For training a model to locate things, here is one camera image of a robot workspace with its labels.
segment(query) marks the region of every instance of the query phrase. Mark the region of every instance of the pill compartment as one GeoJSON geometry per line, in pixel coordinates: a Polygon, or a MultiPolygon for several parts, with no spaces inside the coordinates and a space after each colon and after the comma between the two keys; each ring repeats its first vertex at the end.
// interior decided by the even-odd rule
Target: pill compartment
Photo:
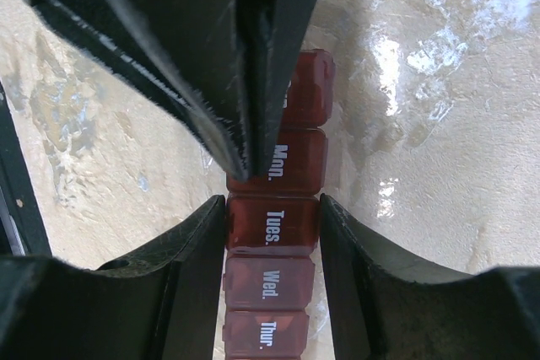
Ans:
{"type": "Polygon", "coordinates": [[[305,350],[309,316],[294,312],[235,312],[225,315],[225,354],[243,357],[299,357],[305,350]]]}
{"type": "Polygon", "coordinates": [[[282,130],[267,174],[245,183],[227,176],[227,188],[234,194],[313,196],[324,184],[326,161],[327,137],[322,130],[282,130]]]}
{"type": "Polygon", "coordinates": [[[317,128],[332,114],[332,56],[324,50],[302,51],[283,104],[282,126],[317,128]]]}
{"type": "Polygon", "coordinates": [[[229,196],[227,250],[233,254],[310,255],[319,237],[315,197],[229,196]]]}
{"type": "Polygon", "coordinates": [[[225,360],[261,360],[261,358],[264,358],[264,360],[300,360],[300,357],[243,357],[243,358],[232,358],[232,357],[226,357],[225,360]]]}
{"type": "Polygon", "coordinates": [[[309,257],[233,255],[225,262],[225,303],[238,310],[302,310],[314,276],[309,257]]]}

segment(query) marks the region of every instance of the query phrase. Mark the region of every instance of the textured surface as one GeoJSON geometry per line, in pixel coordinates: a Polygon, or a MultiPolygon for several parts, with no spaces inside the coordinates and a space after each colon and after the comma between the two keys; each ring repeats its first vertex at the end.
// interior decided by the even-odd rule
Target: textured surface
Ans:
{"type": "MultiPolygon", "coordinates": [[[[538,1],[320,0],[305,47],[337,63],[326,192],[457,270],[540,264],[538,1]]],[[[96,267],[225,193],[180,124],[20,0],[0,15],[0,75],[57,255],[96,267]]],[[[304,360],[332,358],[317,255],[304,360]]]]}

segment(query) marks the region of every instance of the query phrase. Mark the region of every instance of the black plastic jaw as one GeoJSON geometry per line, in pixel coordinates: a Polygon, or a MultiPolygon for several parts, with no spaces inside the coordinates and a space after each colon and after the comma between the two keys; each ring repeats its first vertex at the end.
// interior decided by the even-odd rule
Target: black plastic jaw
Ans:
{"type": "Polygon", "coordinates": [[[50,255],[13,123],[8,98],[0,83],[0,255],[50,255]]]}
{"type": "Polygon", "coordinates": [[[337,360],[540,358],[540,269],[470,276],[438,266],[321,197],[337,360]]]}
{"type": "Polygon", "coordinates": [[[0,256],[0,358],[210,360],[224,197],[97,271],[0,256]]]}
{"type": "Polygon", "coordinates": [[[316,0],[25,1],[237,180],[267,170],[316,0]]]}

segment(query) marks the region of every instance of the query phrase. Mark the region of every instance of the beige countertop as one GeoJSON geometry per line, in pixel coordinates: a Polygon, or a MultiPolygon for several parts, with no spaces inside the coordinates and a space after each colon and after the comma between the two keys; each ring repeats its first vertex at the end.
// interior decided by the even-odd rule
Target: beige countertop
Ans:
{"type": "MultiPolygon", "coordinates": [[[[319,0],[305,47],[338,69],[325,192],[442,265],[540,264],[539,1],[319,0]]],[[[180,123],[20,0],[1,0],[0,15],[0,75],[55,255],[97,267],[226,194],[180,123]]],[[[314,261],[302,358],[327,360],[314,261]]]]}

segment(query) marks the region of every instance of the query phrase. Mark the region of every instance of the red translucent pill box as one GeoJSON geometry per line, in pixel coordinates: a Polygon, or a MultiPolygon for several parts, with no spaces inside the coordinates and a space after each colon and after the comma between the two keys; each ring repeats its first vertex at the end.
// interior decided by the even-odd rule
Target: red translucent pill box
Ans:
{"type": "Polygon", "coordinates": [[[225,303],[238,310],[302,310],[311,301],[314,276],[309,257],[231,256],[225,303]]]}
{"type": "Polygon", "coordinates": [[[302,51],[283,103],[283,126],[315,128],[332,114],[336,66],[324,50],[302,51]]]}
{"type": "Polygon", "coordinates": [[[230,253],[308,256],[319,237],[319,201],[232,196],[227,200],[227,225],[230,253]]]}
{"type": "Polygon", "coordinates": [[[310,317],[298,312],[235,312],[225,315],[225,355],[232,358],[299,357],[310,317]]]}
{"type": "MultiPolygon", "coordinates": [[[[261,358],[258,357],[258,358],[231,358],[231,357],[226,357],[225,360],[260,360],[261,358]]],[[[281,357],[281,358],[275,358],[275,357],[265,357],[264,360],[300,360],[300,357],[287,357],[287,358],[284,358],[284,357],[281,357]]]]}
{"type": "Polygon", "coordinates": [[[227,188],[234,194],[313,196],[324,185],[327,148],[321,130],[282,130],[268,173],[246,183],[227,176],[227,188]]]}

